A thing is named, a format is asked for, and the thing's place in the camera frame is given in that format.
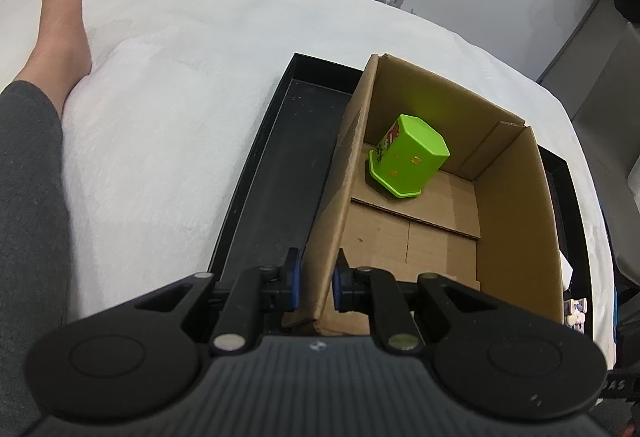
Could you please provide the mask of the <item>brown cardboard box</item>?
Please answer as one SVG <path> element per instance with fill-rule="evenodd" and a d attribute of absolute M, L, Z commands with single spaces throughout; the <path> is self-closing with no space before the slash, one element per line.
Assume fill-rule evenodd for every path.
<path fill-rule="evenodd" d="M 411 198 L 370 175 L 368 155 L 416 116 L 450 155 Z M 368 321 L 333 306 L 338 256 L 399 281 L 436 272 L 552 321 L 563 318 L 561 257 L 544 166 L 524 120 L 394 56 L 371 56 L 347 105 L 329 178 L 305 249 L 299 306 L 287 327 L 364 334 Z"/>

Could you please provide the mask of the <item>green hexagonal container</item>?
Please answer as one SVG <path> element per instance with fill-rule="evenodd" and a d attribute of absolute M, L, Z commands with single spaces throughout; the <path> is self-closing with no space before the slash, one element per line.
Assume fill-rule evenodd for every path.
<path fill-rule="evenodd" d="M 420 117 L 400 114 L 369 151 L 371 177 L 397 198 L 411 198 L 448 160 L 444 138 Z"/>

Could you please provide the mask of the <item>purple rabbit cube toy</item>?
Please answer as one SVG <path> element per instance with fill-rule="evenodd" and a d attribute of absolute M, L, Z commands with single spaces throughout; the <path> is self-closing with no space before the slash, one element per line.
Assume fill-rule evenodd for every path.
<path fill-rule="evenodd" d="M 564 324 L 570 329 L 584 334 L 586 331 L 588 301 L 586 298 L 564 301 Z"/>

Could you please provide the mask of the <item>white USB wall charger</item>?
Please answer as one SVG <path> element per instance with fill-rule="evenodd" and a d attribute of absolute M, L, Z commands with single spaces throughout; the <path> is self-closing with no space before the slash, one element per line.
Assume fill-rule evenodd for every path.
<path fill-rule="evenodd" d="M 573 268 L 563 253 L 560 253 L 560 259 L 563 290 L 567 291 L 570 289 L 570 282 L 572 282 Z"/>

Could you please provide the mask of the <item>black rectangular tray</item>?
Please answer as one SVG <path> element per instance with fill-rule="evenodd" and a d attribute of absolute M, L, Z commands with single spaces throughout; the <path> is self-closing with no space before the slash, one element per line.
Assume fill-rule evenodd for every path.
<path fill-rule="evenodd" d="M 232 280 L 303 257 L 329 178 L 347 105 L 363 70 L 296 54 L 258 129 L 222 225 L 210 270 Z M 538 145 L 560 253 L 573 268 L 567 298 L 592 297 L 586 237 L 567 163 Z"/>

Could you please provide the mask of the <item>white bed blanket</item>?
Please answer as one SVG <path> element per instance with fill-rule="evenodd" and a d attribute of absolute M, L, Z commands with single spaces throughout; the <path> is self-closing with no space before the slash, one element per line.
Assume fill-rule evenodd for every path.
<path fill-rule="evenodd" d="M 240 171 L 295 53 L 363 68 L 389 53 L 520 116 L 564 158 L 613 359 L 613 263 L 563 105 L 459 35 L 374 0 L 84 0 L 92 70 L 63 115 L 73 258 L 65 311 L 98 313 L 206 268 Z"/>

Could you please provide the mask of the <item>grey trouser left leg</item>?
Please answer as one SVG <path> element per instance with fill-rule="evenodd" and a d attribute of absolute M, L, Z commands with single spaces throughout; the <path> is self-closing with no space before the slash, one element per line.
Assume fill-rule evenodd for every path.
<path fill-rule="evenodd" d="M 70 220 L 62 128 L 29 82 L 1 93 L 1 432 L 16 436 L 39 411 L 25 382 L 29 349 L 66 318 Z"/>

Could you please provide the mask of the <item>grey padded chair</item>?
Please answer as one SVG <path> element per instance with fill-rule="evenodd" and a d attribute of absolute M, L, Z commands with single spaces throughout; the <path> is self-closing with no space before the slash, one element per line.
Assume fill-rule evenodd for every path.
<path fill-rule="evenodd" d="M 629 174 L 639 158 L 639 29 L 627 25 L 574 117 L 612 235 L 637 238 Z"/>

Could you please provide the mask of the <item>person's bare left foot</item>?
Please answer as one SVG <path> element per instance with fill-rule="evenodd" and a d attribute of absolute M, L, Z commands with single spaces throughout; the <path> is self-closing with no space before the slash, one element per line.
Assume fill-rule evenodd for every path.
<path fill-rule="evenodd" d="M 62 113 L 68 96 L 91 67 L 82 0 L 41 0 L 35 47 L 16 79 L 38 87 Z"/>

